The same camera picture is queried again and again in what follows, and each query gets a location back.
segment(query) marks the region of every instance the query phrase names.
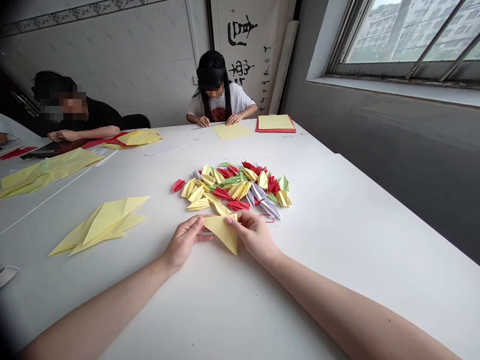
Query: window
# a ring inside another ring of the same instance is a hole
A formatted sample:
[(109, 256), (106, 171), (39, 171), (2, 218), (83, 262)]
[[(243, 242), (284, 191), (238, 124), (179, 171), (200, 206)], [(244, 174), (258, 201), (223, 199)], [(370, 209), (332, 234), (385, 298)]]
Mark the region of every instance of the window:
[[(325, 75), (480, 87), (480, 26), (466, 23), (480, 9), (468, 3), (351, 0)], [(367, 32), (376, 23), (383, 27)]]

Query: hand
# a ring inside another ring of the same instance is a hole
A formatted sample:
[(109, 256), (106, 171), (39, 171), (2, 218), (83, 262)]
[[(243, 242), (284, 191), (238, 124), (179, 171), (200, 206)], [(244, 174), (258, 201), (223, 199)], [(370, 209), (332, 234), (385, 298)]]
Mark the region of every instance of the hand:
[(244, 116), (241, 114), (232, 114), (230, 117), (226, 120), (225, 125), (234, 125), (236, 123), (241, 122), (244, 119)]
[(59, 132), (58, 131), (52, 131), (47, 134), (48, 138), (56, 143), (60, 143), (63, 141), (63, 139), (59, 138)]
[(248, 252), (262, 265), (275, 262), (282, 252), (274, 244), (265, 221), (250, 211), (236, 213), (238, 221), (227, 217), (225, 222), (235, 230)]
[(203, 218), (211, 216), (213, 215), (195, 215), (176, 227), (170, 243), (166, 247), (165, 252), (160, 256), (160, 259), (165, 262), (169, 270), (176, 273), (183, 268), (195, 243), (210, 241), (214, 238), (213, 235), (199, 235), (200, 233), (210, 232), (210, 230), (204, 227)]
[(57, 132), (58, 137), (61, 140), (69, 141), (69, 142), (74, 142), (77, 140), (80, 140), (79, 133), (77, 131), (72, 131), (72, 130), (60, 130)]
[(210, 120), (208, 117), (206, 116), (202, 116), (202, 117), (199, 117), (197, 120), (196, 120), (196, 123), (198, 125), (200, 125), (202, 128), (207, 128), (210, 126)]

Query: black hair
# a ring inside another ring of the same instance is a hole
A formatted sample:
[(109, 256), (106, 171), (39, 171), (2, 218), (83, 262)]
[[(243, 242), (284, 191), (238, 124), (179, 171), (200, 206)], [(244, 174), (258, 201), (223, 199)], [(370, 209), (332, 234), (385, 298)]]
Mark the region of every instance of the black hair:
[(54, 93), (72, 94), (77, 91), (77, 84), (71, 77), (64, 76), (59, 72), (44, 70), (35, 75), (33, 98), (36, 101), (53, 100)]
[(232, 115), (232, 102), (230, 98), (229, 74), (225, 67), (225, 59), (221, 53), (215, 50), (208, 50), (198, 62), (196, 70), (198, 77), (198, 89), (193, 97), (201, 96), (205, 116), (212, 121), (212, 110), (210, 109), (210, 97), (207, 90), (216, 90), (223, 83), (225, 94), (225, 119)]

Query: window bar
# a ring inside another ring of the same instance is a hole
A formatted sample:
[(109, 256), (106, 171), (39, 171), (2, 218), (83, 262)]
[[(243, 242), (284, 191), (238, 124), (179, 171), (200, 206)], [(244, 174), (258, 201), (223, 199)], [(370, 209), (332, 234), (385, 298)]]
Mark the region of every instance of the window bar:
[(452, 19), (455, 17), (455, 15), (457, 15), (457, 13), (459, 12), (460, 8), (464, 5), (464, 2), (466, 0), (460, 0), (458, 2), (458, 4), (455, 6), (455, 8), (452, 10), (452, 12), (450, 13), (450, 15), (447, 17), (446, 21), (442, 24), (442, 26), (440, 27), (440, 29), (438, 29), (438, 31), (436, 32), (435, 36), (433, 37), (433, 39), (430, 41), (430, 43), (427, 45), (427, 47), (425, 48), (425, 50), (421, 53), (420, 57), (418, 58), (418, 60), (415, 62), (415, 64), (413, 64), (413, 66), (411, 67), (410, 71), (408, 72), (408, 74), (405, 76), (405, 80), (408, 80), (410, 79), (414, 74), (415, 72), (418, 70), (419, 66), (422, 64), (422, 61), (425, 59), (425, 57), (427, 56), (427, 54), (429, 53), (429, 51), (432, 49), (432, 47), (435, 45), (435, 43), (437, 42), (437, 40), (440, 38), (440, 36), (442, 36), (442, 33), (444, 32), (444, 30), (447, 28), (448, 25), (450, 25), (450, 22), (452, 21)]
[(456, 60), (448, 67), (448, 69), (443, 73), (442, 76), (438, 79), (439, 82), (444, 81), (450, 76), (451, 73), (460, 65), (460, 63), (465, 59), (469, 52), (479, 43), (480, 41), (480, 32), (473, 38), (473, 40), (468, 44), (468, 46), (461, 52), (461, 54), (456, 58)]

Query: gray wall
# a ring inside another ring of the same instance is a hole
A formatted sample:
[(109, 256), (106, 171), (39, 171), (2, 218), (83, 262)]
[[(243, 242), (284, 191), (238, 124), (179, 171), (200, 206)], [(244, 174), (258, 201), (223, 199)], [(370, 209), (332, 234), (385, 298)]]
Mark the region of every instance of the gray wall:
[(306, 82), (327, 3), (302, 2), (281, 113), (480, 264), (480, 110)]

